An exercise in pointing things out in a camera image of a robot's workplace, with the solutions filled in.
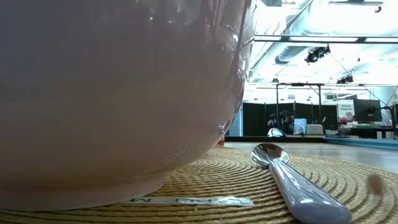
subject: round placemat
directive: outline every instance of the round placemat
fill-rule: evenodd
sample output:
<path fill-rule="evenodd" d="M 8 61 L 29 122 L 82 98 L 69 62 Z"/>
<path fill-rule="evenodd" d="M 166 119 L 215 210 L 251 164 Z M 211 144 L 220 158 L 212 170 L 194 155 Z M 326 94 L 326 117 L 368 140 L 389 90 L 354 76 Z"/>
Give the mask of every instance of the round placemat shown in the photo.
<path fill-rule="evenodd" d="M 291 154 L 290 164 L 343 202 L 353 223 L 398 223 L 398 174 L 351 162 Z M 388 184 L 384 195 L 366 187 L 369 174 Z M 287 210 L 271 174 L 250 159 L 250 151 L 214 148 L 170 173 L 153 197 L 247 197 L 255 206 L 116 204 L 63 212 L 0 210 L 0 223 L 299 223 Z"/>

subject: bowl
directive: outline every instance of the bowl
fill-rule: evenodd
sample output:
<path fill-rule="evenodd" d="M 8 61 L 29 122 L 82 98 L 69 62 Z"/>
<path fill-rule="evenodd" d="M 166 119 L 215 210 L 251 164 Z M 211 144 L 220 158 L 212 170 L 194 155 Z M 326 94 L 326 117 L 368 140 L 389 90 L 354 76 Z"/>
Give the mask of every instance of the bowl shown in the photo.
<path fill-rule="evenodd" d="M 204 155 L 241 104 L 253 10 L 0 1 L 0 208 L 123 202 Z"/>

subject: desk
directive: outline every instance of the desk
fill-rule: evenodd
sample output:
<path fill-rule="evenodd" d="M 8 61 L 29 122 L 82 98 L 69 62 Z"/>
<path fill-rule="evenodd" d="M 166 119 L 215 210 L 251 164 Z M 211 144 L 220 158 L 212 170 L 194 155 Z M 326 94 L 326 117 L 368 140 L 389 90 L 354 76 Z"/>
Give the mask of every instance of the desk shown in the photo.
<path fill-rule="evenodd" d="M 360 138 L 377 139 L 377 132 L 381 131 L 381 137 L 386 138 L 386 132 L 393 132 L 393 128 L 351 128 L 351 135 L 357 135 Z"/>

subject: spoon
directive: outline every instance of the spoon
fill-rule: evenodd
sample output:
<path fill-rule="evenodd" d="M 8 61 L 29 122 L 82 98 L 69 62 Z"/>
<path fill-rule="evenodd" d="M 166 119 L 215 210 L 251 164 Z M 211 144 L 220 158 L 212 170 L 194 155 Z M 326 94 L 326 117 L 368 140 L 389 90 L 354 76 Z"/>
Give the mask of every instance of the spoon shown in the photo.
<path fill-rule="evenodd" d="M 334 197 L 287 165 L 289 155 L 279 146 L 263 143 L 256 146 L 251 159 L 268 167 L 287 208 L 307 224 L 346 224 L 352 214 Z"/>

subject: label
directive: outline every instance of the label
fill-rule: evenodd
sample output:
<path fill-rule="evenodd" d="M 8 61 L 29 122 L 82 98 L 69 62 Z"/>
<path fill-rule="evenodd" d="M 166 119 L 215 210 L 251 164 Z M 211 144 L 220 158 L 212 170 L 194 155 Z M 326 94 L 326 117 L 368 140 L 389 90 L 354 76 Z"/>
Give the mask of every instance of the label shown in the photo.
<path fill-rule="evenodd" d="M 139 205 L 229 205 L 229 206 L 254 206 L 249 198 L 236 197 L 212 197 L 212 198 L 195 198 L 195 197 L 141 197 L 135 198 L 128 204 Z"/>

